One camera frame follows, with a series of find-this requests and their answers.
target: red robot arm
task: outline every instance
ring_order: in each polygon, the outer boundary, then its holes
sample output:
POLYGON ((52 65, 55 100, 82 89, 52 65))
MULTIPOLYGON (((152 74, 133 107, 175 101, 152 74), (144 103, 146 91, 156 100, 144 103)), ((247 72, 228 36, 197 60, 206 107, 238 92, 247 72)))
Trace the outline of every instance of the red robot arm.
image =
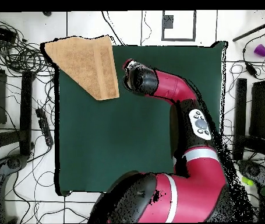
POLYGON ((132 59, 123 68, 128 90, 172 105, 174 174, 125 174, 98 199, 89 223, 231 221, 233 209, 224 172, 192 88, 183 78, 132 59))

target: black border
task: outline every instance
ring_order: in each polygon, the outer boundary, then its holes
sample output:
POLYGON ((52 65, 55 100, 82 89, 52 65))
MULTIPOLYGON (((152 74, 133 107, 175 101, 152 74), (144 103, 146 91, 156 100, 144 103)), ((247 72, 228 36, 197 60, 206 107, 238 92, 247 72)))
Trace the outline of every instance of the black border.
POLYGON ((162 25, 161 41, 195 41, 196 39, 196 10, 193 11, 193 34, 192 38, 164 38, 164 26, 162 25))

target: green table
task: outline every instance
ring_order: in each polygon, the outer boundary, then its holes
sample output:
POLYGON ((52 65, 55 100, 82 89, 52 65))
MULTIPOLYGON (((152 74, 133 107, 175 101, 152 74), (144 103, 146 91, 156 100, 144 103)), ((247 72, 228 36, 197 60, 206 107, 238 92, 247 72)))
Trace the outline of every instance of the green table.
POLYGON ((59 186, 61 191, 106 191, 131 170, 172 173, 169 108, 122 85, 122 64, 133 58, 190 79, 219 127, 222 52, 214 47, 113 46, 120 98, 96 101, 66 73, 59 74, 59 186))

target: black pole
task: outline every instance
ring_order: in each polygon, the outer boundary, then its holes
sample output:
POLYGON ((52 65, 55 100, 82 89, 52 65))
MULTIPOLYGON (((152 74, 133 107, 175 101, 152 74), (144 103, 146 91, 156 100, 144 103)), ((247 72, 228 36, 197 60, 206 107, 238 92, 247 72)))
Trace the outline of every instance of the black pole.
POLYGON ((261 29, 264 29, 264 28, 265 28, 265 24, 264 25, 261 25, 259 27, 256 27, 255 29, 252 29, 251 31, 248 31, 247 33, 245 33, 243 35, 240 35, 237 38, 234 38, 232 41, 235 42, 237 40, 240 40, 240 39, 242 39, 242 38, 244 38, 244 37, 246 37, 248 35, 251 35, 251 34, 253 34, 253 33, 255 33, 255 32, 257 32, 257 31, 259 31, 261 29))
POLYGON ((31 153, 31 115, 32 115, 32 81, 33 73, 24 71, 22 75, 22 95, 20 100, 20 130, 26 132, 26 139, 19 141, 20 154, 31 153))

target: floor tile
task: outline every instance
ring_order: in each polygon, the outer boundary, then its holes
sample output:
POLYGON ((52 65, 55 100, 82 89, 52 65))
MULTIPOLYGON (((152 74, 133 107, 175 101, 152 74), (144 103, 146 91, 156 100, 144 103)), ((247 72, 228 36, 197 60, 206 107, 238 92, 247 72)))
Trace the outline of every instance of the floor tile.
POLYGON ((143 11, 143 20, 146 13, 146 23, 143 22, 143 46, 211 46, 215 42, 216 10, 196 11, 196 39, 193 41, 161 41, 162 11, 143 11))
POLYGON ((20 30, 28 43, 52 41, 66 35, 66 12, 0 12, 0 21, 20 30))
MULTIPOLYGON (((53 12, 52 16, 46 17, 42 12, 16 12, 16 13, 4 13, 0 12, 0 21, 19 29, 24 37, 28 40, 28 43, 36 43, 32 46, 39 49, 40 43, 45 41, 51 41, 54 38, 64 37, 66 34, 66 12, 53 12)), ((0 124, 0 128, 13 128, 13 124, 16 128, 19 128, 20 117, 20 93, 21 93, 21 74, 8 70, 5 66, 1 65, 3 62, 0 60, 0 69, 4 69, 8 76, 6 85, 6 111, 7 122, 0 124)), ((33 99, 32 99, 32 128, 39 129, 38 118, 35 114, 35 109, 38 108, 38 104, 41 107, 47 99, 47 93, 45 92, 52 87, 53 83, 45 84, 50 80, 49 76, 44 76, 48 72, 40 72, 37 79, 33 82, 33 99)), ((50 91, 49 96, 51 101, 54 102, 54 89, 50 91)), ((52 114, 51 122, 51 109, 54 111, 54 103, 49 102, 46 106, 47 117, 51 128, 54 129, 54 113, 52 114)))
MULTIPOLYGON (((26 214, 29 206, 26 202, 5 201, 7 218, 18 217, 17 223, 20 223, 22 217, 26 214)), ((63 223, 63 203, 43 203, 36 204, 31 202, 30 209, 23 219, 22 224, 62 224, 63 223)))
POLYGON ((93 205, 89 203, 66 203, 66 207, 72 209, 78 215, 67 209, 65 212, 65 223, 87 223, 86 218, 90 216, 93 205))
POLYGON ((98 197, 101 195, 100 192, 78 192, 74 191, 71 195, 66 197, 66 201, 73 202, 96 202, 98 197))
MULTIPOLYGON (((140 10, 108 12, 108 15, 104 12, 104 16, 124 44, 140 45, 141 22, 143 46, 210 46, 215 42, 216 10, 197 10, 195 42, 161 41, 161 10, 144 10, 143 17, 140 10)), ((77 35, 84 38, 95 38, 108 34, 113 36, 115 43, 119 45, 120 42, 109 25, 104 24, 104 22, 102 13, 99 11, 69 12, 68 36, 77 35)))
MULTIPOLYGON (((224 135, 226 135, 226 136, 223 137, 223 140, 228 145, 228 149, 232 150, 233 140, 234 140, 234 137, 232 135, 234 134, 234 114, 235 114, 235 112, 234 112, 235 85, 233 86, 233 81, 236 81, 237 76, 239 76, 239 78, 246 78, 247 79, 246 99, 247 99, 247 101, 249 101, 252 99, 251 92, 252 92, 253 83, 259 82, 260 80, 257 80, 254 77, 250 76, 248 74, 248 72, 244 72, 244 71, 246 71, 246 69, 245 69, 245 64, 243 62, 237 62, 237 63, 227 62, 226 66, 227 67, 226 67, 226 88, 225 88, 225 91, 229 92, 229 93, 225 94, 224 135)), ((258 73, 259 72, 261 74, 258 76, 258 78, 260 78, 260 79, 265 78, 265 72, 262 70, 258 70, 258 73)), ((250 111, 251 111, 251 102, 248 102, 246 104, 246 128, 245 128, 246 135, 249 134, 250 111)), ((248 160, 249 158, 251 158, 252 155, 253 155, 253 152, 244 151, 243 159, 248 160)), ((263 166, 265 166, 265 160, 264 159, 265 159, 265 156, 263 154, 260 154, 260 153, 258 153, 253 158, 251 158, 251 160, 253 160, 257 163, 261 163, 263 166)), ((243 176, 240 174, 239 171, 237 171, 237 175, 238 175, 239 181, 244 186, 247 193, 253 194, 256 197, 258 197, 256 186, 255 185, 249 186, 249 185, 245 184, 242 181, 243 176)), ((258 207, 259 202, 254 196, 248 195, 248 198, 251 201, 253 206, 258 207)))
MULTIPOLYGON (((262 24, 265 24, 265 10, 219 10, 217 21, 217 40, 227 41, 227 61, 243 59, 243 48, 253 38, 265 33, 265 29, 242 38, 236 42, 232 40, 262 24)), ((264 61, 264 57, 254 54, 255 48, 265 46, 265 36, 251 41, 245 52, 246 61, 264 61)))
MULTIPOLYGON (((140 21, 142 16, 140 10, 109 11, 108 13, 104 11, 103 14, 121 42, 127 45, 140 44, 140 21)), ((105 22, 101 11, 68 12, 68 37, 81 36, 92 39, 102 35, 112 36, 115 44, 120 44, 116 35, 105 22)))
MULTIPOLYGON (((35 157, 42 155, 47 151, 48 147, 41 135, 41 131, 32 131, 32 141, 36 142, 35 157)), ((63 201, 55 192, 54 186, 55 171, 55 145, 44 158, 42 157, 29 162, 27 166, 19 172, 19 178, 16 183, 16 192, 26 200, 40 201, 63 201)), ((16 180, 16 174, 11 175, 7 182, 5 194, 6 199, 15 200, 18 197, 12 191, 13 184, 16 180)))

